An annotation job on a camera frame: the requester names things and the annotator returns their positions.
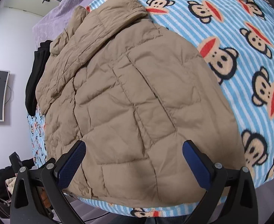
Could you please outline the tan puffer jacket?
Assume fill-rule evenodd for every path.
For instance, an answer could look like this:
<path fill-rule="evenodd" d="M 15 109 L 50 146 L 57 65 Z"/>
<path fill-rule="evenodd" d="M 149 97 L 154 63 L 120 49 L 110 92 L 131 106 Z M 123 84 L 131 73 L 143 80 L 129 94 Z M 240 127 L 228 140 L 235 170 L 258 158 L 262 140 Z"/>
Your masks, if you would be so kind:
<path fill-rule="evenodd" d="M 182 154 L 191 140 L 230 169 L 245 164 L 238 125 L 210 67 L 138 0 L 77 7 L 51 43 L 36 88 L 48 157 L 86 155 L 66 192 L 127 207 L 199 201 Z"/>

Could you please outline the dark clothes pile on floor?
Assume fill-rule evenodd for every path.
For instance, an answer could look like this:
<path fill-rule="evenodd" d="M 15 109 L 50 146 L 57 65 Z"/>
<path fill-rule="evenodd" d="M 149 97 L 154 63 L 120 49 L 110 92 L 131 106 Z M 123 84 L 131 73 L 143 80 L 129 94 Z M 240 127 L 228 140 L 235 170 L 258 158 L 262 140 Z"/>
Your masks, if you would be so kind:
<path fill-rule="evenodd" d="M 8 190 L 6 180 L 9 180 L 9 183 L 13 183 L 15 177 L 16 175 L 12 166 L 0 169 L 0 223 L 3 223 L 1 218 L 10 218 L 12 191 Z"/>

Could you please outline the black folded garment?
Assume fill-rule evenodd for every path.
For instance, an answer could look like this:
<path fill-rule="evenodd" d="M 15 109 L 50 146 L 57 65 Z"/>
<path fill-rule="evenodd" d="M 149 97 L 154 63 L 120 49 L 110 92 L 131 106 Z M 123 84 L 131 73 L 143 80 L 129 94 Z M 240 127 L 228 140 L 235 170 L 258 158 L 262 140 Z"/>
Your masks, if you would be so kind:
<path fill-rule="evenodd" d="M 36 88 L 45 70 L 46 62 L 50 57 L 50 44 L 52 41 L 41 42 L 40 46 L 34 51 L 34 62 L 32 71 L 25 88 L 25 107 L 30 116 L 35 116 L 37 108 Z"/>

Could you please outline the blue monkey print blanket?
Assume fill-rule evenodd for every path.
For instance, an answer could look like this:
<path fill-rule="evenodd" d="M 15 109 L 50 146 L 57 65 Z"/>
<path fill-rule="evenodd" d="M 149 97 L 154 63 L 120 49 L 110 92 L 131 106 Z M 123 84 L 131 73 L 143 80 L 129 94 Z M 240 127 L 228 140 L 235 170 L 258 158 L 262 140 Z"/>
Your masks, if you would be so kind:
<path fill-rule="evenodd" d="M 208 62 L 230 55 L 236 71 L 219 82 L 244 134 L 255 187 L 274 178 L 274 8 L 268 0 L 139 0 L 158 24 L 195 46 Z"/>

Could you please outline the purple quilted bedspread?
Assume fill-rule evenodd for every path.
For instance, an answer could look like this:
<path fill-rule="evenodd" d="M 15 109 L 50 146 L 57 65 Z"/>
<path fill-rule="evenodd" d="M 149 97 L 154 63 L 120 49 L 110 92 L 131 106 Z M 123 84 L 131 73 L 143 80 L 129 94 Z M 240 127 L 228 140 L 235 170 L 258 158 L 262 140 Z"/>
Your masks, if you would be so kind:
<path fill-rule="evenodd" d="M 105 0 L 62 0 L 57 7 L 47 13 L 33 28 L 36 47 L 46 40 L 54 40 L 67 26 L 74 9 L 82 6 L 90 12 Z"/>

